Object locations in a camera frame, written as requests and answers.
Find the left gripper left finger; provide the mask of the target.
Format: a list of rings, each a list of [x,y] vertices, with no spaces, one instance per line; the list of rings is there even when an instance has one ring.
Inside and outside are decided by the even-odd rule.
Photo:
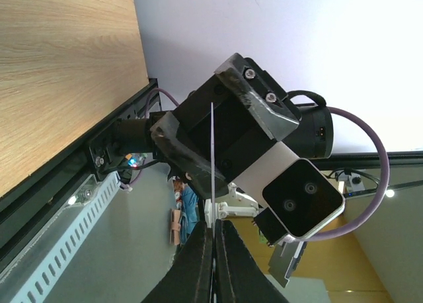
[[[171,269],[144,302],[210,302],[213,235],[205,222],[198,222]]]

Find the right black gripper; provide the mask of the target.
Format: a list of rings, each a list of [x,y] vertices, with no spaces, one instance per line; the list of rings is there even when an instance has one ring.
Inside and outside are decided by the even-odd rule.
[[[214,73],[173,113],[150,114],[157,154],[200,198],[227,195],[226,179],[235,179],[279,141],[302,158],[331,155],[333,122],[320,95],[285,91],[238,53]],[[211,127],[215,173],[210,161]]]

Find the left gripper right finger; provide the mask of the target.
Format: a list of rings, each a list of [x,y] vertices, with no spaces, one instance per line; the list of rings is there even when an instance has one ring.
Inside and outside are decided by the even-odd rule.
[[[232,222],[215,223],[215,293],[218,302],[287,302],[264,276]]]

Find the black card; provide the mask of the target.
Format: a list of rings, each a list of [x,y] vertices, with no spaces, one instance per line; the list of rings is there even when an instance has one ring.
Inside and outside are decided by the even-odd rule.
[[[211,270],[211,302],[217,302],[217,294],[215,293],[215,134],[214,134],[214,103],[210,104],[210,161],[211,161],[211,228],[213,236],[213,261]]]

